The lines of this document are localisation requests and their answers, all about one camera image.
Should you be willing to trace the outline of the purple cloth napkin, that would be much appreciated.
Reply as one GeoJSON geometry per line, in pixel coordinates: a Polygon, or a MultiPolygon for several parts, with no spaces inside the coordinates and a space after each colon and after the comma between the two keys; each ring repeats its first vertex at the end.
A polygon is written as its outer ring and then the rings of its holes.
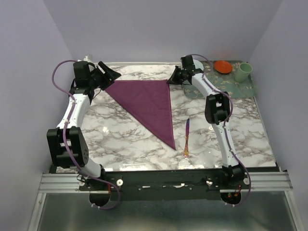
{"type": "Polygon", "coordinates": [[[105,91],[153,135],[176,150],[166,80],[117,80],[105,91]]]}

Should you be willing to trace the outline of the iridescent purple knife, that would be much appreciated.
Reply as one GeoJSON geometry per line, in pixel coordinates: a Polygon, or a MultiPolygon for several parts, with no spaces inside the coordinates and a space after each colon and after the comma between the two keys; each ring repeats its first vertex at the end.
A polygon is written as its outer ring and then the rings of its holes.
{"type": "Polygon", "coordinates": [[[186,128],[185,128],[185,146],[183,156],[187,158],[189,156],[189,132],[190,132],[190,119],[188,118],[186,121],[186,128]]]}

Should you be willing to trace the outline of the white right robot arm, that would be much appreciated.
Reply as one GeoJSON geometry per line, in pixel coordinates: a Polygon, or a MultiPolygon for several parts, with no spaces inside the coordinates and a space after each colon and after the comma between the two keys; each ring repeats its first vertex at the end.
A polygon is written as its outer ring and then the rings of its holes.
{"type": "Polygon", "coordinates": [[[181,57],[181,67],[176,66],[173,74],[167,81],[171,85],[182,85],[188,81],[195,86],[205,97],[205,119],[212,125],[216,133],[222,155],[221,177],[222,185],[228,189],[233,188],[240,181],[247,179],[251,187],[251,177],[239,160],[229,126],[233,113],[233,102],[227,92],[220,91],[206,77],[205,70],[197,68],[193,61],[193,55],[181,57]]]}

